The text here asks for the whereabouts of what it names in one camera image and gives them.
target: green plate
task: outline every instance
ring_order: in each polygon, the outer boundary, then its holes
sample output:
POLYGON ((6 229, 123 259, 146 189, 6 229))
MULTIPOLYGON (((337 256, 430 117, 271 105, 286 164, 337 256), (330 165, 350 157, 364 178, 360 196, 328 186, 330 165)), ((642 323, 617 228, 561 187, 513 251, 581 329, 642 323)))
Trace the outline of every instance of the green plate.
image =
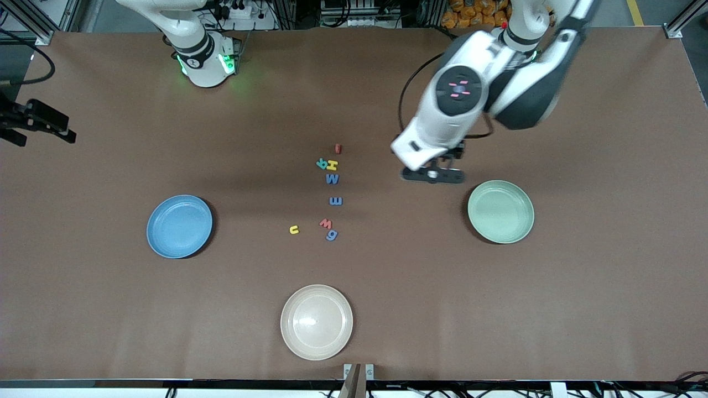
POLYGON ((534 220, 533 205, 526 192, 501 180, 487 181, 472 191, 467 215, 481 236, 502 244, 524 239, 534 220))

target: cable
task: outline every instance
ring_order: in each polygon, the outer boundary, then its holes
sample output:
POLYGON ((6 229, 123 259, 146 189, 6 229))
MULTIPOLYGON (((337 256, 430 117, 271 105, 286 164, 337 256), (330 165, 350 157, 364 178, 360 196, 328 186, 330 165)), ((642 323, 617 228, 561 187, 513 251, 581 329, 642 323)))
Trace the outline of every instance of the cable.
POLYGON ((485 132, 484 134, 465 135, 464 138, 476 140, 477 138, 485 138, 485 137, 489 137, 490 135, 494 134, 494 125, 491 124, 491 119, 489 118, 489 114, 482 113, 482 117, 484 118, 484 122, 487 125, 487 129, 488 129, 487 132, 485 132))
POLYGON ((345 0, 342 0, 342 16, 339 17, 339 20, 336 21, 333 25, 327 25, 326 23, 323 22, 322 26, 326 26, 327 28, 337 28, 339 26, 342 26, 349 19, 349 15, 352 11, 351 0, 346 0, 346 6, 347 6, 346 10, 344 9, 344 6, 345 6, 344 1, 345 0))
POLYGON ((0 8, 0 17, 4 17, 4 18, 2 19, 2 22, 0 22, 0 26, 2 26, 3 24, 5 24, 5 21, 7 21, 7 17, 8 17, 8 16, 10 16, 10 12, 7 11, 6 9, 4 9, 4 8, 0 8))
POLYGON ((49 80, 50 77, 54 76, 54 72, 57 71, 57 68, 54 65, 54 62, 52 61, 52 59, 49 58, 49 56, 46 55, 44 51, 37 48, 37 46, 32 44, 31 42, 24 41, 21 38, 19 38, 17 35, 15 35, 14 33, 10 33, 7 30, 4 30, 3 28, 0 28, 0 33, 4 33, 7 36, 10 36, 11 38, 17 40, 20 44, 24 44, 27 47, 31 48, 32 50, 35 50, 37 53, 39 53, 39 55, 41 55, 44 59, 46 59, 47 63, 49 64, 49 72, 47 72, 46 75, 44 75, 42 77, 38 77, 36 79, 28 79, 28 80, 22 80, 18 83, 10 83, 10 86, 22 86, 23 84, 41 83, 43 81, 49 80))
POLYGON ((486 390, 485 392, 482 392, 477 398, 482 398, 482 397, 484 397, 485 395, 487 395, 487 394, 489 394, 490 392, 492 392, 493 390, 496 390, 497 388, 498 388, 498 387, 494 387, 494 388, 492 388, 492 389, 486 390))
POLYGON ((610 385, 612 386, 612 389, 615 391, 615 398, 624 398, 622 396, 622 393, 617 389, 617 386, 611 382, 610 385))
POLYGON ((700 375, 708 375, 708 372, 705 372, 705 371, 704 372, 691 372, 688 375, 686 375, 680 379, 676 379, 674 382, 684 382, 686 380, 692 379, 692 378, 694 378, 696 376, 700 376, 700 375))
POLYGON ((413 79, 416 78, 416 75, 417 75, 417 74, 421 73, 421 71, 422 71, 423 69, 425 69, 429 64, 432 64, 436 59, 442 57, 442 55, 443 55, 443 54, 440 53, 440 54, 438 54, 438 55, 436 55, 436 56, 430 58, 429 60, 427 60, 427 61, 426 61, 424 64, 422 64, 421 66, 419 66, 418 69, 416 69, 416 71, 413 72, 413 74, 411 75, 411 77, 408 78, 408 81, 406 82, 406 84, 404 84, 403 90, 401 90, 401 95, 400 95, 400 97, 399 97, 399 127, 401 128, 401 132, 403 132, 403 130, 404 130, 404 127, 403 127, 403 116, 401 115, 401 108, 403 107, 403 98, 404 98, 404 96, 406 96, 406 90, 408 89, 408 86, 411 84, 411 82, 413 81, 413 79))
POLYGON ((270 2, 269 2, 269 1, 266 1, 266 3, 267 3, 267 5, 268 5, 268 8, 270 8, 270 12, 273 13, 273 20, 278 23, 278 30, 283 30, 283 29, 282 29, 283 23, 282 23, 282 20, 280 19, 280 15, 278 15, 278 14, 275 12, 275 10, 273 9, 273 7, 270 5, 270 2))
POLYGON ((614 382, 619 388, 628 391, 630 394, 634 395, 636 398, 644 398, 643 396, 637 394, 633 389, 622 386, 618 382, 614 382))
POLYGON ((423 26, 421 26, 421 28, 435 29, 438 32, 442 33, 443 35, 446 35, 447 37, 449 37, 450 40, 454 40, 459 37, 458 35, 453 35, 452 33, 450 33, 450 31, 447 28, 444 28, 444 27, 438 26, 438 25, 423 25, 423 26))
POLYGON ((522 395, 522 396, 524 396, 524 397, 526 397, 526 398, 531 398, 531 395, 529 395, 529 393, 527 393, 527 392, 524 393, 524 392, 521 392, 521 391, 519 391, 519 390, 511 390, 511 391, 514 391, 515 393, 517 393, 517 394, 519 394, 519 395, 522 395))
POLYGON ((212 16, 214 17, 214 21, 217 22, 217 26, 219 26, 219 30, 218 30, 217 32, 219 32, 219 33, 226 32, 226 31, 224 30, 224 27, 221 26, 221 22, 220 22, 219 19, 217 18, 217 15, 214 13, 214 10, 212 10, 211 7, 209 7, 208 10, 209 10, 209 12, 212 14, 212 16))
POLYGON ((177 397, 177 387, 170 387, 167 389, 167 394, 165 394, 165 398, 175 398, 177 397))
POLYGON ((450 395, 447 395, 447 393, 442 390, 433 390, 433 391, 427 393, 423 398, 431 398, 433 396, 433 394, 435 394, 436 392, 439 392, 442 395, 445 395, 447 398, 451 398, 450 395))
POLYGON ((261 0, 261 6, 260 6, 260 7, 256 5, 256 2, 255 2, 255 1, 252 1, 251 3, 252 3, 253 6, 256 7, 259 11, 265 11, 265 10, 266 10, 266 8, 263 7, 263 0, 261 0))

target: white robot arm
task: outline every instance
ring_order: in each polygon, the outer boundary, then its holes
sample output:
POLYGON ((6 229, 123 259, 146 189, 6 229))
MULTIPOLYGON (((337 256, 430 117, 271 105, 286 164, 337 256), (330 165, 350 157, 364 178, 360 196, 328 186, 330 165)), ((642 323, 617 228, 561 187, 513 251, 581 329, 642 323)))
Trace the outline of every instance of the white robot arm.
POLYGON ((498 39, 475 32, 448 47, 423 92, 418 112, 391 144, 406 165, 404 178, 418 171, 410 179, 462 182, 459 171, 449 173, 454 178, 450 181, 438 177, 438 168, 433 175, 419 170, 459 148, 483 111, 512 130, 533 127, 549 115, 600 2, 553 1, 559 19, 555 36, 543 55, 529 62, 527 55, 549 26, 545 3, 551 2, 515 0, 514 14, 498 39))
POLYGON ((149 19, 168 38, 184 73, 199 87, 213 87, 236 73, 241 42, 207 32, 197 13, 207 0, 117 0, 149 19))

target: black cable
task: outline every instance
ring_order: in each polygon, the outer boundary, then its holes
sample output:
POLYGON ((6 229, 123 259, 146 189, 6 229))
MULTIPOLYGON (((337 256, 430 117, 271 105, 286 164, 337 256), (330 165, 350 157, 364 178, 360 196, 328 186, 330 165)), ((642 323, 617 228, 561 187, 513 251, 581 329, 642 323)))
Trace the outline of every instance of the black cable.
POLYGON ((526 397, 526 398, 531 398, 531 395, 530 395, 528 392, 521 392, 521 391, 519 391, 519 390, 511 390, 511 391, 514 391, 515 393, 517 393, 517 394, 519 394, 519 395, 522 395, 522 396, 524 396, 524 397, 526 397))
POLYGON ((624 398, 622 396, 622 393, 618 390, 617 386, 611 382, 610 385, 612 386, 612 389, 615 391, 615 398, 624 398))
POLYGON ((451 398, 450 395, 447 395, 447 393, 442 390, 433 390, 433 391, 427 393, 423 398, 431 398, 433 396, 433 394, 435 394, 436 392, 440 392, 440 393, 442 393, 442 395, 445 395, 447 398, 451 398))
POLYGON ((386 8, 395 7, 395 6, 400 7, 401 1, 400 0, 386 0, 381 4, 381 6, 379 7, 379 11, 376 13, 376 15, 384 15, 386 13, 385 12, 386 8))
POLYGON ((221 26, 221 22, 220 22, 219 19, 217 18, 217 14, 214 13, 214 10, 212 10, 211 7, 207 8, 207 9, 209 10, 209 12, 210 12, 210 13, 212 14, 212 16, 214 17, 214 21, 217 22, 217 26, 219 26, 219 29, 217 30, 217 32, 219 32, 219 33, 226 32, 226 31, 224 30, 224 27, 221 26))
POLYGON ((692 378, 694 378, 696 376, 700 376, 700 375, 708 375, 708 372, 705 372, 705 371, 704 372, 692 372, 680 379, 676 379, 674 382, 684 382, 686 380, 692 379, 692 378))
POLYGON ((453 35, 452 33, 450 33, 450 31, 447 28, 444 28, 444 27, 438 26, 438 25, 423 25, 423 26, 421 26, 421 28, 435 29, 438 32, 442 33, 443 35, 446 35, 447 37, 449 37, 450 40, 454 40, 459 37, 458 35, 453 35))
POLYGON ((351 0, 346 0, 346 3, 344 1, 345 0, 342 0, 342 16, 339 17, 339 19, 333 25, 327 25, 326 23, 323 22, 322 26, 326 26, 327 28, 337 28, 339 26, 342 26, 349 19, 349 15, 352 11, 351 0))
POLYGON ((618 382, 615 382, 615 384, 616 384, 619 388, 628 391, 630 394, 634 395, 636 398, 644 398, 643 396, 637 394, 637 393, 636 393, 633 389, 631 389, 631 388, 627 388, 627 387, 621 385, 621 384, 618 383, 618 382))
POLYGON ((56 66, 54 65, 54 62, 52 61, 51 58, 49 58, 48 55, 45 54, 44 51, 40 50, 36 45, 32 44, 31 42, 22 40, 19 38, 17 35, 14 33, 10 33, 7 30, 4 30, 3 28, 0 28, 0 33, 4 33, 7 36, 10 36, 11 38, 17 40, 20 44, 24 44, 27 47, 31 48, 32 50, 35 50, 39 55, 44 57, 44 59, 47 60, 47 63, 49 64, 49 72, 47 72, 46 75, 42 77, 38 77, 36 79, 27 79, 27 80, 22 80, 18 83, 10 83, 10 86, 22 86, 23 84, 34 84, 34 83, 41 83, 43 81, 47 81, 50 79, 50 77, 54 76, 54 72, 57 71, 56 66))
POLYGON ((457 398, 473 398, 467 391, 464 390, 450 390, 457 395, 457 398))
POLYGON ((406 90, 408 89, 408 86, 411 84, 411 82, 413 81, 413 79, 416 78, 416 75, 418 75, 419 73, 421 73, 421 71, 422 71, 423 69, 425 69, 429 64, 432 64, 436 59, 442 57, 442 55, 443 55, 443 54, 440 53, 440 54, 438 54, 438 55, 436 55, 436 56, 430 58, 429 60, 427 60, 427 61, 426 61, 424 64, 422 64, 418 69, 416 69, 415 72, 413 72, 413 74, 411 75, 411 77, 408 78, 408 81, 406 82, 406 84, 404 84, 403 90, 401 90, 401 95, 399 96, 399 127, 401 128, 401 132, 403 132, 403 130, 404 130, 404 127, 403 127, 403 116, 401 115, 401 109, 402 109, 402 107, 403 107, 403 98, 404 98, 404 96, 406 95, 406 90))
POLYGON ((268 8, 270 9, 270 12, 273 13, 273 20, 275 20, 275 22, 278 23, 278 30, 283 30, 282 26, 284 25, 284 23, 282 22, 282 19, 280 19, 280 14, 275 12, 273 7, 270 5, 269 1, 266 1, 266 3, 268 5, 268 8))
POLYGON ((489 389, 489 390, 486 390, 485 392, 482 392, 480 395, 478 395, 477 398, 482 398, 482 397, 484 397, 485 395, 489 394, 490 392, 492 392, 492 391, 498 389, 499 387, 500 387, 500 386, 497 386, 497 387, 493 387, 493 388, 491 388, 491 389, 489 389))
POLYGON ((175 398, 177 397, 177 388, 176 387, 170 387, 167 389, 167 394, 165 394, 165 398, 175 398))
POLYGON ((7 11, 6 9, 0 7, 0 16, 3 16, 4 18, 2 19, 2 22, 0 22, 0 26, 5 24, 5 21, 7 21, 7 17, 10 15, 10 11, 7 11))

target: black bracket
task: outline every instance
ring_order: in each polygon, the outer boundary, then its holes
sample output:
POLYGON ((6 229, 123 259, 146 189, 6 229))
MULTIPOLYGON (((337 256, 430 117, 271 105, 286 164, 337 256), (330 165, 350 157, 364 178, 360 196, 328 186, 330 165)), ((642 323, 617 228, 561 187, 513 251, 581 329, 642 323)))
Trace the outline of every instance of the black bracket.
POLYGON ((70 144, 76 142, 76 133, 69 129, 65 114, 39 100, 30 99, 22 106, 0 95, 0 138, 24 147, 27 137, 15 128, 48 132, 70 144))
POLYGON ((404 167, 401 170, 401 178, 406 181, 422 181, 426 183, 448 183, 459 184, 464 182, 464 172, 453 169, 452 164, 455 159, 461 159, 464 154, 464 141, 461 141, 455 148, 445 152, 442 156, 430 160, 427 166, 416 171, 404 167))

